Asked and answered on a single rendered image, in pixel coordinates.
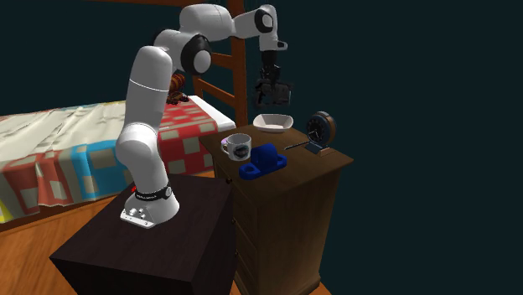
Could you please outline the white mug with dark print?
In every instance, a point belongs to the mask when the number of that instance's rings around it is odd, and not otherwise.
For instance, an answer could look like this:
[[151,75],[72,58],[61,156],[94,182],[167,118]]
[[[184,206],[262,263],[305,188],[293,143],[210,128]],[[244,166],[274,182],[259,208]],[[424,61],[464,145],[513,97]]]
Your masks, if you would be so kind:
[[230,160],[245,161],[251,156],[251,137],[245,133],[235,133],[221,140],[221,151]]

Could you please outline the brown wooden chest of drawers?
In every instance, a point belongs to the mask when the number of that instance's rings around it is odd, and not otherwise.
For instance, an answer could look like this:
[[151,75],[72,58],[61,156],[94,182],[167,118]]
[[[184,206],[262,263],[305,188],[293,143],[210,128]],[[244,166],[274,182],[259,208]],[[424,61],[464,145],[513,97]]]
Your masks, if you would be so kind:
[[252,146],[272,143],[287,166],[254,180],[239,176],[241,163],[221,151],[231,131],[200,138],[211,154],[215,176],[232,186],[236,225],[235,282],[241,295],[309,295],[320,284],[319,268],[343,167],[352,158],[339,151],[319,157],[304,147],[296,129],[283,133],[238,127]]

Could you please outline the wooden bunk bed with patterned blanket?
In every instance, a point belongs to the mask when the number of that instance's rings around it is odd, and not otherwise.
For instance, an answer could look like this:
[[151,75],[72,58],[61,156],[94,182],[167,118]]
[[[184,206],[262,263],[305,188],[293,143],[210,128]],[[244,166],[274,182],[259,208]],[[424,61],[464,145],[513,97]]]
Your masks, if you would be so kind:
[[[116,158],[125,101],[101,102],[0,117],[0,229],[45,210],[104,199],[132,183]],[[199,138],[236,123],[201,95],[166,105],[158,146],[169,173],[213,167]]]

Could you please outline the dark robot stand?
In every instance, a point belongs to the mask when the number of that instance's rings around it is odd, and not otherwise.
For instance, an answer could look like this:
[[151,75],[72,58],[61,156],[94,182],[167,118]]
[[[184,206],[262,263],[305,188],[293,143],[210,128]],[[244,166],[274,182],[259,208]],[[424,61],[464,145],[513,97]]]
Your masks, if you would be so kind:
[[121,220],[124,189],[50,260],[77,295],[229,295],[236,271],[231,181],[172,174],[179,212],[150,229]]

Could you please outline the round brown table clock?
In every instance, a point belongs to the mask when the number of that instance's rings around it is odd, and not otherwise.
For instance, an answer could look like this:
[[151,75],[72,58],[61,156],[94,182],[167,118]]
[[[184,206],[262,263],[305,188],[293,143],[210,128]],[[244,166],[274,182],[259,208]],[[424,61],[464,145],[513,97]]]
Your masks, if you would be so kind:
[[323,157],[334,150],[329,144],[336,134],[335,120],[325,111],[315,112],[307,122],[308,143],[305,146],[309,152]]

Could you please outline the white bowl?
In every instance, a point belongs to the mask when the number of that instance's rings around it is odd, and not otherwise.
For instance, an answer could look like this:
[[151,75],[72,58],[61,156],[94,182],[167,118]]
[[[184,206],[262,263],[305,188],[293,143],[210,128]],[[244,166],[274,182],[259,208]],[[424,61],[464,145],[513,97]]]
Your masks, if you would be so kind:
[[283,114],[260,114],[255,117],[252,125],[263,132],[281,133],[293,125],[293,118]]

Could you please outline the blue block-shaped object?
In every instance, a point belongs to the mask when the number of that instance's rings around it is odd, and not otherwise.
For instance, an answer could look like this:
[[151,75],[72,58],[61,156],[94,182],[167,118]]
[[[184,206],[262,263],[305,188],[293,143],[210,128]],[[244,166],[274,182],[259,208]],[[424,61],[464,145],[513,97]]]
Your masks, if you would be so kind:
[[244,180],[253,180],[287,166],[287,157],[277,153],[272,143],[267,143],[251,150],[251,161],[239,167],[239,176]]

